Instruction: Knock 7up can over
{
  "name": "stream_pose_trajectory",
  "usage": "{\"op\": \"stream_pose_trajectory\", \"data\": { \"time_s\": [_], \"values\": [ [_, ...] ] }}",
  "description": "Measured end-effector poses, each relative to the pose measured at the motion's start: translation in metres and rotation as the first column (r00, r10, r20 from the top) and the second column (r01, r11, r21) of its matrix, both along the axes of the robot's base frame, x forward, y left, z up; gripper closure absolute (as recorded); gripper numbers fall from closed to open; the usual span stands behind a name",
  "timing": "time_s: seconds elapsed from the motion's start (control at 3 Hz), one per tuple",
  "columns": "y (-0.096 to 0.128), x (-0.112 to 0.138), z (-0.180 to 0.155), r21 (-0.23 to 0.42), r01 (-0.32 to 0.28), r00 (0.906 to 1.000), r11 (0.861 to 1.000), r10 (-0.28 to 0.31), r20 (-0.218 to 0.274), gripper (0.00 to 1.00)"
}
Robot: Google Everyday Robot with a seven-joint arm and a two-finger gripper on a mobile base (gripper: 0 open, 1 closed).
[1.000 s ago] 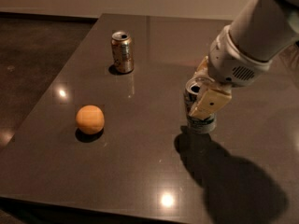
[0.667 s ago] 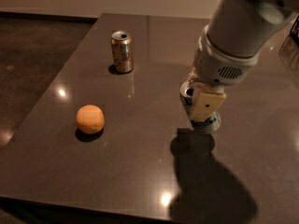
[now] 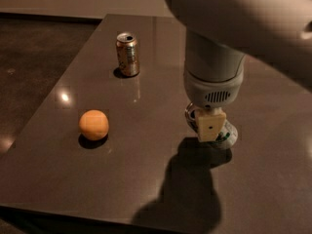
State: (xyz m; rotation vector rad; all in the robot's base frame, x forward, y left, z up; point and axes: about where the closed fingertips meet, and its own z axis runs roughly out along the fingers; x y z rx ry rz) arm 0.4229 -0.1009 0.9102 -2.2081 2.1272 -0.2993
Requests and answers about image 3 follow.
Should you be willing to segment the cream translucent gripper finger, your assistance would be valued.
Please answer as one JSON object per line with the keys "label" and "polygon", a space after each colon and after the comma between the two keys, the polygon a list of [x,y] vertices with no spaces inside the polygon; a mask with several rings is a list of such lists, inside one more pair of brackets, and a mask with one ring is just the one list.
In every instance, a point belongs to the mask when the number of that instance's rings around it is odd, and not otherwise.
{"label": "cream translucent gripper finger", "polygon": [[195,123],[200,142],[215,141],[226,120],[226,113],[221,108],[196,109]]}

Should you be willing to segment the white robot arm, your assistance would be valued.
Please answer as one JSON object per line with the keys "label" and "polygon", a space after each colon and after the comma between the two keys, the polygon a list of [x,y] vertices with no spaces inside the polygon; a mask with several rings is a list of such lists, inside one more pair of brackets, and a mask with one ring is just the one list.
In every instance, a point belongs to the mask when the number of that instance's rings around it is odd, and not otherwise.
{"label": "white robot arm", "polygon": [[236,141],[222,109],[238,95],[246,56],[310,88],[312,0],[165,1],[186,28],[185,117],[200,141]]}

